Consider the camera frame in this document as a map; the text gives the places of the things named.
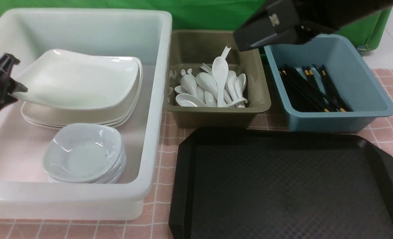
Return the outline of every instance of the olive green bin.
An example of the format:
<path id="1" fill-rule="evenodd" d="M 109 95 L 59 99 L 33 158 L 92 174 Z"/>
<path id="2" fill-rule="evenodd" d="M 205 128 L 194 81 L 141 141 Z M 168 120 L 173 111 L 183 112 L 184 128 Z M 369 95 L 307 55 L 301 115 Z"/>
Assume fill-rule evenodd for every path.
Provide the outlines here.
<path id="1" fill-rule="evenodd" d="M 224 47 L 231 47 L 226 60 L 236 74 L 246 74 L 245 108 L 181 107 L 175 102 L 175 92 L 167 100 L 169 87 L 180 85 L 180 71 L 191 68 L 196 76 L 202 63 L 211 67 Z M 171 35 L 169 69 L 177 73 L 176 79 L 166 76 L 164 108 L 170 111 L 178 127 L 245 127 L 257 114 L 271 106 L 269 89 L 258 50 L 239 52 L 231 31 L 176 30 Z"/>

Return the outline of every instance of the black tray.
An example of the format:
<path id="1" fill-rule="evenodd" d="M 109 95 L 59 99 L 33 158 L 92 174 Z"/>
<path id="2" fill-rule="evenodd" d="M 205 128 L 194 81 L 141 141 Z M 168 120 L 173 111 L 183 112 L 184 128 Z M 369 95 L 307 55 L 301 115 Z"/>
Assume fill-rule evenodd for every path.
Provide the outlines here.
<path id="1" fill-rule="evenodd" d="M 175 239 L 393 239 L 393 157 L 354 135 L 203 128 L 180 144 Z"/>

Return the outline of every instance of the green cloth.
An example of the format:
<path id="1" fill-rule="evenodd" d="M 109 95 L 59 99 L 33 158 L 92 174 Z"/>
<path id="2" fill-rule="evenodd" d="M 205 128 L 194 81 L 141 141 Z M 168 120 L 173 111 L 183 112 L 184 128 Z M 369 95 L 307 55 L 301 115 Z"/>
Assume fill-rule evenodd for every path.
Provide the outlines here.
<path id="1" fill-rule="evenodd" d="M 248 19 L 264 0 L 0 0 L 0 16 L 13 8 L 125 8 L 170 12 L 174 29 L 234 30 Z M 344 27 L 339 34 L 355 46 L 375 49 L 391 9 Z"/>
<path id="2" fill-rule="evenodd" d="M 12 8 L 125 8 L 170 12 L 174 29 L 234 30 L 263 0 L 0 0 L 0 16 Z"/>

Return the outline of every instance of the white plastic bin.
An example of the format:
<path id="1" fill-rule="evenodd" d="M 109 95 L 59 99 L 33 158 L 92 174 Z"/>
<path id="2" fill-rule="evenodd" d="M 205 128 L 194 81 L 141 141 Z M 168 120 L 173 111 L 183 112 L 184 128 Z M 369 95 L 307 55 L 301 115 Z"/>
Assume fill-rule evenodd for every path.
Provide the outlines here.
<path id="1" fill-rule="evenodd" d="M 118 127 L 127 154 L 117 184 L 48 183 L 42 157 L 56 130 L 26 123 L 22 102 L 0 113 L 0 218 L 132 220 L 152 189 L 172 18 L 127 9 L 14 9 L 0 18 L 0 56 L 21 60 L 18 75 L 47 50 L 135 56 L 143 63 L 133 115 Z"/>

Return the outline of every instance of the pink tablecloth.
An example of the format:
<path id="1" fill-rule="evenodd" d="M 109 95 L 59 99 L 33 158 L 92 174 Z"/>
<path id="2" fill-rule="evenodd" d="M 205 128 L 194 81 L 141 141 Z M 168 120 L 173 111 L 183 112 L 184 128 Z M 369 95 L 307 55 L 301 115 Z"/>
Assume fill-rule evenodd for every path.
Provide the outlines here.
<path id="1" fill-rule="evenodd" d="M 393 71 L 373 71 L 393 100 Z M 280 101 L 271 90 L 272 107 L 257 115 L 251 129 L 287 130 Z M 168 216 L 178 145 L 193 129 L 177 128 L 169 112 L 163 113 L 158 164 L 143 214 L 135 221 L 59 221 L 0 219 L 0 239 L 171 239 Z M 393 116 L 378 118 L 358 135 L 393 156 Z"/>

